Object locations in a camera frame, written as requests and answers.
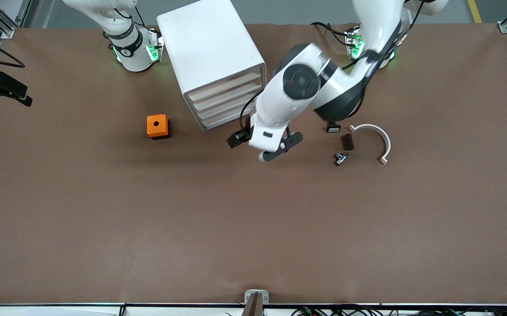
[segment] white robot link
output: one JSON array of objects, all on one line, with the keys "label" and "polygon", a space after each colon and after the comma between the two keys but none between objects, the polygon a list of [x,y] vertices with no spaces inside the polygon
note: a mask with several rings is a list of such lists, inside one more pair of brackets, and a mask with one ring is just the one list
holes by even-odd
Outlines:
[{"label": "white robot link", "polygon": [[[448,0],[437,1],[443,7]],[[255,100],[248,126],[227,140],[231,148],[248,140],[250,146],[262,150],[259,159],[268,162],[301,142],[302,134],[290,134],[288,124],[308,106],[328,122],[328,132],[338,132],[335,122],[358,111],[368,82],[406,30],[402,23],[404,0],[353,0],[353,4],[363,25],[364,48],[350,74],[316,44],[293,47]]]},{"label": "white robot link", "polygon": [[137,0],[63,0],[94,20],[113,44],[117,60],[131,72],[143,72],[160,60],[163,38],[153,29],[135,26],[126,12]]}]

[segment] white curved pipe clamp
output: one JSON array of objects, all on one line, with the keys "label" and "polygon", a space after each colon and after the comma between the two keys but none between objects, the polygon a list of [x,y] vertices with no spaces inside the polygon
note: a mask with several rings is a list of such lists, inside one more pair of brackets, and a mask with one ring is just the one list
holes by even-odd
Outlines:
[{"label": "white curved pipe clamp", "polygon": [[351,132],[354,132],[354,131],[361,129],[361,128],[369,128],[371,130],[374,130],[375,132],[380,134],[380,136],[382,136],[382,139],[384,139],[384,143],[386,144],[386,152],[382,155],[382,157],[380,157],[380,162],[382,162],[382,164],[385,165],[388,162],[388,160],[386,159],[386,156],[388,156],[388,154],[390,153],[390,148],[392,148],[392,142],[390,142],[390,137],[388,136],[388,134],[386,134],[386,132],[384,132],[384,130],[382,128],[380,128],[376,125],[360,124],[357,127],[349,126],[349,129],[351,130]]}]

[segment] orange box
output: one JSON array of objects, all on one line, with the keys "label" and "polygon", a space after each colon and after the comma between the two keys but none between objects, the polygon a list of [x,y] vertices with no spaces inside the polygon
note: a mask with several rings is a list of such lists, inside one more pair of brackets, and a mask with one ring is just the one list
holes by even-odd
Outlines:
[{"label": "orange box", "polygon": [[169,132],[169,120],[165,114],[151,115],[147,117],[147,134],[153,140],[165,140],[171,138]]}]

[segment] brown paper mat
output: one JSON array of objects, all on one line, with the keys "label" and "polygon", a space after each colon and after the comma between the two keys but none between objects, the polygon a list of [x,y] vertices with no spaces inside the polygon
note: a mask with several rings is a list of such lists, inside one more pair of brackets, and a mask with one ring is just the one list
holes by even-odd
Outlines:
[{"label": "brown paper mat", "polygon": [[[315,26],[248,25],[273,72]],[[507,303],[507,35],[417,25],[340,134],[306,111],[304,141],[262,164],[201,132],[169,63],[130,73],[101,30],[18,29],[32,108],[0,98],[0,303]],[[150,140],[165,113],[173,137]]]}]

